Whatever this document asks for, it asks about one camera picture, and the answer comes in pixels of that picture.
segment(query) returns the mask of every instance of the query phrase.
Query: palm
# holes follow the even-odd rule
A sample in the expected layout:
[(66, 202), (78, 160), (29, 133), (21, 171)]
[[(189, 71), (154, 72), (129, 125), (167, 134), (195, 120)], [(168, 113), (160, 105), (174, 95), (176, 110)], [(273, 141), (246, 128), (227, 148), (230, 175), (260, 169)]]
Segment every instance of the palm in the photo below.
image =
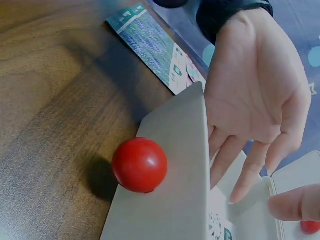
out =
[(262, 32), (231, 21), (217, 39), (205, 89), (215, 186), (248, 140), (254, 140), (231, 195), (238, 202), (263, 165), (273, 172), (298, 148), (310, 106), (299, 55), (275, 23)]

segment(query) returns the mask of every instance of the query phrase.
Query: card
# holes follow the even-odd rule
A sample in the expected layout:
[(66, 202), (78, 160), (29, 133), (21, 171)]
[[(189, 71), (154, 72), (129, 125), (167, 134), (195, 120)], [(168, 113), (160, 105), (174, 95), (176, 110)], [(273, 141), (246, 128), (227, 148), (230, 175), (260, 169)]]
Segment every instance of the card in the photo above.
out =
[(194, 65), (190, 57), (187, 55), (186, 56), (186, 70), (188, 72), (189, 77), (191, 78), (193, 83), (196, 82), (201, 82), (203, 91), (205, 91), (205, 86), (206, 86), (206, 80), (204, 77), (201, 75), (197, 67)]
[(125, 8), (106, 21), (173, 94), (178, 95), (194, 82), (205, 83), (191, 59), (143, 4)]
[(209, 193), (209, 240), (236, 240), (236, 227), (227, 220), (228, 201), (215, 187)]

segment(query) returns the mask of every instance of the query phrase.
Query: wood grain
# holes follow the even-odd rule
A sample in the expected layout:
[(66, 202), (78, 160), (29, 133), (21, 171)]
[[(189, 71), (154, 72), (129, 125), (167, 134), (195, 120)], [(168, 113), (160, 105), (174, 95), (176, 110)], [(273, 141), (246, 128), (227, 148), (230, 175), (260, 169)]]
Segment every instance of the wood grain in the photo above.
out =
[(135, 3), (0, 3), (1, 240), (99, 239), (113, 152), (172, 97), (103, 24)]

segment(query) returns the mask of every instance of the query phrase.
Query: small red ball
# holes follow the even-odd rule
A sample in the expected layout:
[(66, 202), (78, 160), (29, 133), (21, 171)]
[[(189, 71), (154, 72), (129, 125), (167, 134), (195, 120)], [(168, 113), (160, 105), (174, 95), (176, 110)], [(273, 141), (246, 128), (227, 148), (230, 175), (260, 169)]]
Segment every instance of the small red ball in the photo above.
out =
[(301, 230), (306, 235), (312, 235), (320, 231), (320, 222), (317, 221), (301, 221)]
[(125, 141), (112, 159), (112, 171), (121, 186), (135, 193), (150, 193), (165, 179), (168, 160), (154, 141), (136, 137)]

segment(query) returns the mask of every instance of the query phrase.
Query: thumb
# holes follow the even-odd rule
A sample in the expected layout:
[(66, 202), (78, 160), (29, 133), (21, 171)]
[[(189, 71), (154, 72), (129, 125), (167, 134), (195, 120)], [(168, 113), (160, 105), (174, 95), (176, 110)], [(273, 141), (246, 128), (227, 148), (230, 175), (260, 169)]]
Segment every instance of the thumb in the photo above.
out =
[(282, 221), (320, 221), (320, 184), (273, 196), (268, 207), (270, 213)]

